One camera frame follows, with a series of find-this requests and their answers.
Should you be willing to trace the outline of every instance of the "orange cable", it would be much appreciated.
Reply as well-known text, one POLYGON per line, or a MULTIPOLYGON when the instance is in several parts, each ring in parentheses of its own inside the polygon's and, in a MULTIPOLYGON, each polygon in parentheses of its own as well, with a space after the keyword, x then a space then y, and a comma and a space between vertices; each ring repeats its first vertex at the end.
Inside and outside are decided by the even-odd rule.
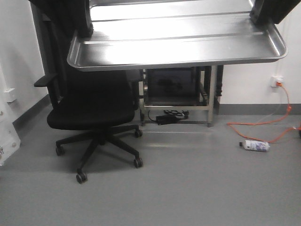
POLYGON ((286 97, 287 97, 287 110, 286 110, 286 114, 284 116, 282 116, 281 118, 279 119, 276 119, 276 120, 271 120, 271 121, 264 121, 264 122, 259 122, 259 123, 244 123, 244 122, 228 122, 227 125, 230 126, 237 134, 239 134, 241 137, 244 137, 244 138, 247 138, 247 139, 251 139, 251 140, 258 140, 258 141, 263 141, 263 142, 268 142, 268 143, 274 143, 276 142, 277 140, 279 140, 281 137, 284 136, 285 133, 293 130, 293 129, 296 129, 296 130, 301 130, 301 127, 299 128, 294 128, 294 127, 291 127, 291 128, 288 128, 286 129, 283 133, 281 133, 278 137, 276 137, 275 139, 273 140, 270 140, 270 141, 266 141, 266 140, 263 140, 263 139, 259 139, 259 138, 255 138, 255 137, 248 137, 246 135, 243 135, 242 133, 240 133, 233 125, 246 125, 246 126, 257 126, 257 125, 265 125, 265 124, 271 124, 271 123, 274 123, 274 122, 278 122, 278 121, 281 121, 283 119, 285 119, 290 111, 292 110, 292 106, 290 104, 290 99, 289 99, 289 95, 288 95, 288 92, 287 90, 282 86, 282 83, 277 83, 277 86, 281 87, 285 93, 286 93, 286 97))

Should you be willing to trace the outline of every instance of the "office chair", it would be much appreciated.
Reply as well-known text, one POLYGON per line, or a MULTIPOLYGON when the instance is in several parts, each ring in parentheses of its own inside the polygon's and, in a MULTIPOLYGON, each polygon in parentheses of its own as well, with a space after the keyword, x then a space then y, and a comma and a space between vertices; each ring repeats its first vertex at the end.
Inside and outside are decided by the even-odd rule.
POLYGON ((119 126, 134 118, 139 100, 138 82, 133 82, 131 89, 125 71, 81 72, 74 69, 66 61, 71 38, 51 21, 43 22, 43 26, 49 38, 49 55, 52 55, 55 72, 43 76, 34 86, 48 88, 53 106, 47 117, 48 125, 54 129, 88 130, 56 141, 56 154, 65 153, 63 144, 91 140, 77 168, 76 179, 80 184, 87 181, 82 171, 85 163, 96 147, 106 141, 134 155, 134 166, 142 167, 139 152, 114 136, 130 130, 135 131, 136 137, 142 136, 138 125, 119 126))

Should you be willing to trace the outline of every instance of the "chair wheel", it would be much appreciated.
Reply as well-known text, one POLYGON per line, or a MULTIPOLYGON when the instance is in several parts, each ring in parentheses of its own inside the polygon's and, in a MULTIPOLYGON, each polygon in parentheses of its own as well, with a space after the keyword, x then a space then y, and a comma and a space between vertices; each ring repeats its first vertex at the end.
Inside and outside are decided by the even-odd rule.
POLYGON ((57 156, 61 156, 61 155, 65 154, 65 150, 62 146, 57 146, 55 149, 55 152, 56 152, 57 156))
POLYGON ((76 175, 76 180, 77 182, 79 182, 80 184, 86 182, 88 180, 88 177, 85 173, 78 173, 76 175))
POLYGON ((142 158, 134 159, 134 166, 136 168, 140 168, 143 166, 143 161, 142 158))
POLYGON ((140 129, 137 129, 136 131, 135 131, 135 137, 142 137, 142 130, 140 130, 140 129))

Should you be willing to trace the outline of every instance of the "gray floor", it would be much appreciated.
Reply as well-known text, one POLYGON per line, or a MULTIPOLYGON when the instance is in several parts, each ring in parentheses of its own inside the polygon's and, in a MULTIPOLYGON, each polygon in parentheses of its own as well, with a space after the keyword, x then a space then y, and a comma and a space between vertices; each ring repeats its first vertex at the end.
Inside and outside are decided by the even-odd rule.
MULTIPOLYGON (((1 226, 299 226, 301 139, 290 132, 270 152, 250 152, 228 121, 260 116, 216 116, 215 125, 146 124, 143 137, 120 137, 138 149, 144 167, 110 144, 99 147, 75 179, 87 142, 54 142, 74 132, 46 125, 44 109, 20 131, 21 148, 0 168, 1 226)), ((300 116, 276 125, 241 128, 273 138, 300 116)))

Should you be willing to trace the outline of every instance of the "chair armrest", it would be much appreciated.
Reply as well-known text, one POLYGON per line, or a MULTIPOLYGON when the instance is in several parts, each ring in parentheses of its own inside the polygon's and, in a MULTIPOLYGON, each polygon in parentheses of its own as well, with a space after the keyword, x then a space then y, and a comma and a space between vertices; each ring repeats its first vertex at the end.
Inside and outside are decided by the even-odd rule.
POLYGON ((43 77, 41 77, 39 80, 37 80, 34 83, 35 87, 47 87, 50 85, 50 83, 53 82, 53 80, 57 77, 57 73, 51 73, 51 74, 47 74, 44 75, 43 77))

